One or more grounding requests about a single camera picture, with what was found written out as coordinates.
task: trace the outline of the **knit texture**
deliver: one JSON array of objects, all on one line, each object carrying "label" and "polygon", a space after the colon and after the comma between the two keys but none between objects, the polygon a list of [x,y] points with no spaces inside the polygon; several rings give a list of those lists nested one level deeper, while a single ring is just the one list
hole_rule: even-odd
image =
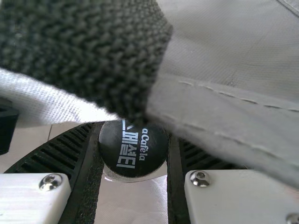
[{"label": "knit texture", "polygon": [[0,67],[135,123],[172,27],[154,0],[3,0]]}]

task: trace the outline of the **black coffee capsule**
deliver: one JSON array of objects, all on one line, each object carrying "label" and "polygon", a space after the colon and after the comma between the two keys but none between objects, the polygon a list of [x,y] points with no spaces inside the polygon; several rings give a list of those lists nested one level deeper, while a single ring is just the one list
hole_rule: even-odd
[{"label": "black coffee capsule", "polygon": [[114,173],[130,178],[146,176],[165,162],[169,136],[148,124],[136,127],[125,120],[107,121],[99,136],[100,154]]}]

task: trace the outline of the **stitching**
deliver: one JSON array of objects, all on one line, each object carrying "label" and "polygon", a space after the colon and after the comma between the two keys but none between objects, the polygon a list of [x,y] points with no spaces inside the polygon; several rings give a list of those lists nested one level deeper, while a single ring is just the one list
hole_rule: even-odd
[{"label": "stitching", "polygon": [[192,83],[185,82],[185,81],[179,81],[178,83],[183,83],[183,84],[186,84],[186,85],[194,86]]},{"label": "stitching", "polygon": [[254,101],[254,100],[251,100],[251,99],[239,98],[239,97],[236,97],[236,96],[234,96],[234,95],[231,95],[230,93],[221,92],[221,91],[216,91],[216,90],[212,89],[211,87],[207,87],[207,86],[204,86],[204,85],[199,85],[199,86],[200,86],[200,87],[204,87],[205,89],[208,89],[208,90],[210,90],[210,91],[216,92],[216,93],[218,93],[218,94],[221,94],[221,95],[223,95],[223,96],[231,97],[231,98],[236,98],[236,99],[245,101],[245,102],[247,102],[247,103],[252,103],[252,104],[260,105],[260,106],[264,106],[264,107],[267,107],[267,108],[280,109],[280,110],[287,110],[287,111],[291,111],[291,112],[299,112],[299,109],[296,109],[296,108],[283,108],[283,107],[276,106],[276,105],[264,105],[264,104],[260,104],[260,103]]},{"label": "stitching", "polygon": [[289,5],[292,9],[296,10],[297,12],[299,12],[297,8],[295,8],[293,5],[291,5],[291,4],[290,4],[289,2],[287,2],[286,0],[282,0],[282,1],[284,1],[284,2],[285,2],[287,5]]},{"label": "stitching", "polygon": [[[162,115],[163,117],[165,117],[166,119],[170,119],[170,120],[172,120],[172,122],[174,122],[174,123],[177,123],[177,124],[181,123],[181,122],[178,122],[178,120],[177,120],[176,118],[174,118],[174,117],[172,117],[172,116],[169,116],[168,114],[163,114],[163,113],[159,113],[159,114],[161,114],[161,115]],[[186,124],[186,123],[183,123],[182,125],[183,125],[183,126],[189,126],[189,127],[191,127],[191,128],[195,128],[195,129],[197,129],[197,130],[199,130],[199,131],[207,132],[207,133],[210,133],[210,134],[212,134],[212,135],[214,135],[214,136],[219,136],[219,137],[222,137],[222,138],[224,138],[224,139],[233,141],[233,142],[235,142],[235,143],[237,143],[237,144],[247,146],[247,147],[249,147],[249,148],[252,149],[252,150],[256,150],[256,151],[261,152],[261,153],[263,153],[263,154],[265,154],[265,155],[267,155],[267,156],[270,156],[270,157],[272,157],[272,158],[275,158],[275,159],[277,159],[277,160],[280,160],[280,161],[282,161],[282,162],[284,162],[284,163],[286,163],[286,164],[288,164],[288,165],[294,167],[295,169],[297,169],[297,170],[299,171],[299,165],[298,165],[298,164],[290,163],[289,161],[285,160],[284,158],[282,158],[282,157],[280,157],[280,156],[278,156],[278,155],[276,155],[276,154],[274,154],[274,153],[272,153],[272,152],[269,152],[269,150],[267,150],[267,148],[265,148],[265,147],[263,147],[263,146],[252,145],[252,144],[249,144],[249,143],[247,143],[247,142],[245,142],[245,141],[242,141],[242,140],[239,140],[239,139],[232,138],[232,137],[227,136],[227,135],[225,135],[225,134],[223,134],[223,133],[220,133],[220,132],[211,132],[211,131],[209,131],[209,130],[207,130],[207,129],[205,129],[205,128],[196,126],[196,125],[194,125],[194,124]]]}]

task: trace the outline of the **silver screw head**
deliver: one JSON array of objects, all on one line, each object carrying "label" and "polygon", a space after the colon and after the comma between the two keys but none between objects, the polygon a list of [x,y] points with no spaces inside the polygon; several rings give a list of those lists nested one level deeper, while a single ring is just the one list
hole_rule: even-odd
[{"label": "silver screw head", "polygon": [[59,187],[62,183],[62,176],[59,174],[49,174],[45,176],[39,183],[39,189],[49,191]]},{"label": "silver screw head", "polygon": [[286,224],[299,224],[299,213],[292,213],[286,217]]},{"label": "silver screw head", "polygon": [[191,182],[198,187],[205,188],[211,184],[211,178],[205,171],[196,170],[190,174]]}]

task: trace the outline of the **gray fabric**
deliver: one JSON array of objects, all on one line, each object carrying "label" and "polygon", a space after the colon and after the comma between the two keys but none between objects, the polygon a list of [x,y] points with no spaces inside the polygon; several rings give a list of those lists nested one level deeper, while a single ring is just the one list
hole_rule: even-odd
[{"label": "gray fabric", "polygon": [[159,3],[174,36],[148,115],[299,188],[299,18],[276,0]]},{"label": "gray fabric", "polygon": [[278,0],[296,15],[299,15],[299,0]]}]

